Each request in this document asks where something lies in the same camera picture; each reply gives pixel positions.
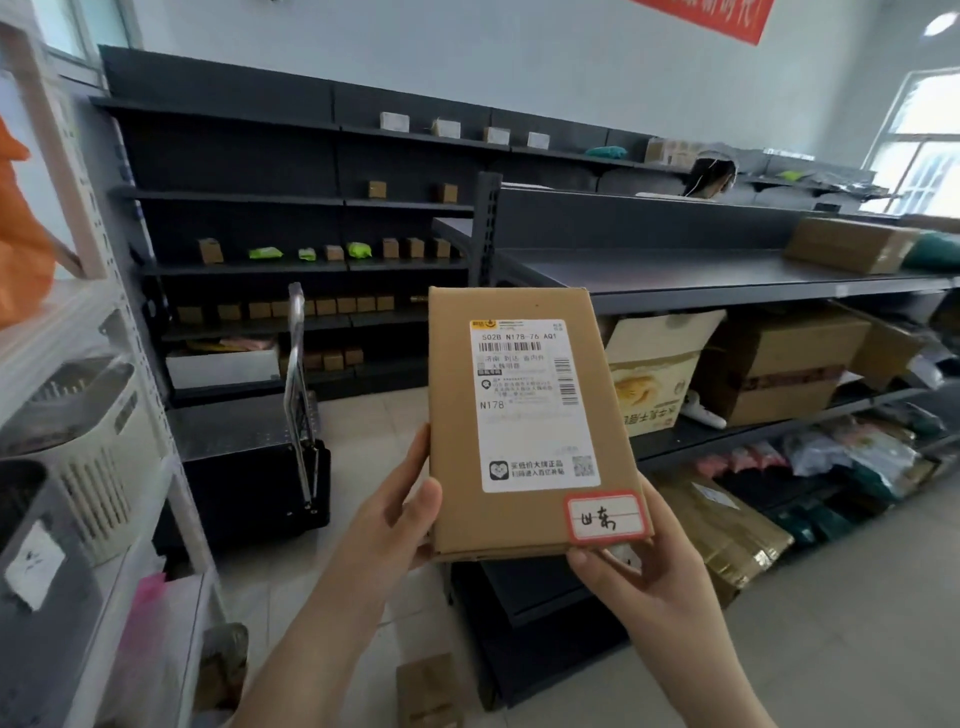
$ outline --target white plastic basket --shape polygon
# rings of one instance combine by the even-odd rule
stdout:
[[[0,455],[29,456],[59,477],[94,566],[123,552],[160,458],[133,366],[64,364],[0,432]]]

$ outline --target barcode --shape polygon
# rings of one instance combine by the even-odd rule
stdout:
[[[481,341],[481,352],[539,352],[543,344],[539,341]]]
[[[573,456],[573,476],[574,477],[591,477],[595,475],[596,472],[593,469],[593,457],[591,455],[574,455]]]
[[[577,386],[573,383],[573,379],[557,379],[557,383],[560,384],[560,399],[564,404],[577,404],[579,402]]]

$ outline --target qr code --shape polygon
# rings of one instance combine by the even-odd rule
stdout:
[[[590,477],[591,475],[596,475],[593,469],[593,456],[574,455],[573,474],[575,477]]]

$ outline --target orange bag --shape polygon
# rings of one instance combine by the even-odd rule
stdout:
[[[53,285],[54,247],[16,185],[14,161],[30,150],[0,118],[0,328],[34,315]]]

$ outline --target metal handle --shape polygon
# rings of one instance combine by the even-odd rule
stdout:
[[[290,360],[287,364],[287,381],[283,389],[283,410],[290,430],[290,442],[297,456],[297,472],[303,504],[309,507],[317,490],[317,473],[307,472],[303,457],[303,441],[313,448],[316,442],[313,422],[310,418],[310,398],[303,375],[303,289],[299,283],[290,284]]]

